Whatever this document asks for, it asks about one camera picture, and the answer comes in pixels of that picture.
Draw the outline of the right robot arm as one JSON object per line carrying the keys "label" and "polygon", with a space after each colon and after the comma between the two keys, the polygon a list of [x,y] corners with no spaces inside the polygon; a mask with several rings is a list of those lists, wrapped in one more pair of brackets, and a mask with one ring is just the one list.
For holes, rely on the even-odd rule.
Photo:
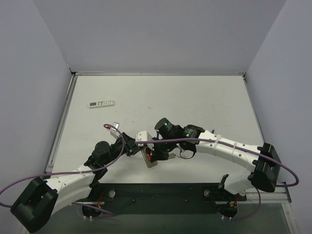
{"label": "right robot arm", "polygon": [[165,117],[158,121],[154,129],[157,133],[157,137],[152,138],[155,152],[169,153],[179,148],[180,151],[191,151],[193,154],[214,155],[244,168],[242,172],[224,175],[220,189],[233,195],[250,188],[268,193],[275,191],[280,159],[273,145],[235,142],[195,125],[174,125]]}

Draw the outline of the grey beige remote control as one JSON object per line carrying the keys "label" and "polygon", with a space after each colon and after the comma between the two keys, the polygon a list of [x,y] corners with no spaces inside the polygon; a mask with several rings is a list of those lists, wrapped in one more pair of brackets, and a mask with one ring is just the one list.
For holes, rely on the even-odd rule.
{"label": "grey beige remote control", "polygon": [[152,168],[158,165],[157,161],[152,161],[152,151],[149,148],[141,149],[141,153],[142,153],[142,156],[146,163],[147,168]]}

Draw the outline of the grey remote battery cover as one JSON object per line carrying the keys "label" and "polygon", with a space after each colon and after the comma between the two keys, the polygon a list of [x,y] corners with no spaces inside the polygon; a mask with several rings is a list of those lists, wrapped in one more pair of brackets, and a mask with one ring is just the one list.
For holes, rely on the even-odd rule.
{"label": "grey remote battery cover", "polygon": [[168,154],[168,159],[172,159],[172,158],[175,158],[175,153],[170,153],[170,154]]}

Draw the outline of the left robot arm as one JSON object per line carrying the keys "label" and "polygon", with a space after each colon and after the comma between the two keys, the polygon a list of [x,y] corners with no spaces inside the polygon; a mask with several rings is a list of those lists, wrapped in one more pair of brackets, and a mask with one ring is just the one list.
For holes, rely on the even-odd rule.
{"label": "left robot arm", "polygon": [[131,156],[140,148],[135,139],[125,133],[114,144],[100,141],[95,145],[87,161],[69,174],[57,175],[43,180],[36,177],[30,181],[10,212],[30,233],[40,230],[52,214],[77,200],[96,200],[100,188],[95,185],[107,172],[107,166],[118,156]]}

